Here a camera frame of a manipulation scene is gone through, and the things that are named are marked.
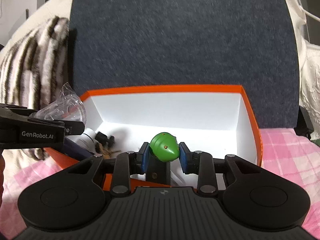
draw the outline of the circular pad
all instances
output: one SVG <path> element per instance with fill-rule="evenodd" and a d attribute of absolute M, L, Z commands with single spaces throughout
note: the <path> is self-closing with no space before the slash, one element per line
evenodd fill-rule
<path fill-rule="evenodd" d="M 74 203 L 78 198 L 78 192 L 69 187 L 53 187 L 41 195 L 41 201 L 48 207 L 61 208 Z"/>
<path fill-rule="evenodd" d="M 105 205 L 102 189 L 81 174 L 53 175 L 27 187 L 18 208 L 28 226 L 47 230 L 79 227 Z"/>
<path fill-rule="evenodd" d="M 223 204 L 231 217 L 242 224 L 281 230 L 302 224 L 310 198 L 298 185 L 262 172 L 237 178 L 225 190 Z"/>
<path fill-rule="evenodd" d="M 263 207 L 278 207 L 287 200 L 287 194 L 276 187 L 258 187 L 250 192 L 252 201 Z"/>

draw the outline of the pink blanket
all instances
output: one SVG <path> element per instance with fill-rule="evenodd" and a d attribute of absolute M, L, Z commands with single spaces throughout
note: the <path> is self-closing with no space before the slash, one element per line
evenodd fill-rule
<path fill-rule="evenodd" d="M 296 136 L 293 129 L 261 129 L 260 132 L 263 141 L 262 166 L 297 183 L 308 192 L 311 208 L 303 228 L 320 238 L 320 148 L 307 138 Z M 21 191 L 60 170 L 49 158 L 21 170 L 5 182 L 0 208 L 0 231 L 4 236 L 12 239 L 26 228 L 17 207 Z"/>

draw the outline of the green toy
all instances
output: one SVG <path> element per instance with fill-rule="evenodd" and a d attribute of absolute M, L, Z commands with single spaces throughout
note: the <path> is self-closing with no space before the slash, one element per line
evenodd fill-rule
<path fill-rule="evenodd" d="M 153 137 L 150 148 L 158 160 L 166 163 L 172 162 L 180 157 L 180 149 L 175 136 L 162 132 Z"/>

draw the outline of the ridged black surface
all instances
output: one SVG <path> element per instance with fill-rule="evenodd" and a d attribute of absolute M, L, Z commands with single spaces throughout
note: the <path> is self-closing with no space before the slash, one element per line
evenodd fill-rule
<path fill-rule="evenodd" d="M 82 229 L 52 233 L 28 228 L 16 239 L 309 240 L 314 238 L 300 227 L 282 232 L 259 232 L 245 228 L 231 220 L 216 199 L 199 197 L 190 187 L 138 187 L 129 197 L 113 199 L 100 218 Z"/>

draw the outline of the clear plastic wrap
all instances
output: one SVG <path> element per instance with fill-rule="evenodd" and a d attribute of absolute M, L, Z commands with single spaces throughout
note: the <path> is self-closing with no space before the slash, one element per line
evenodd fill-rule
<path fill-rule="evenodd" d="M 69 83 L 65 83 L 57 100 L 30 115 L 44 120 L 87 121 L 84 105 Z"/>

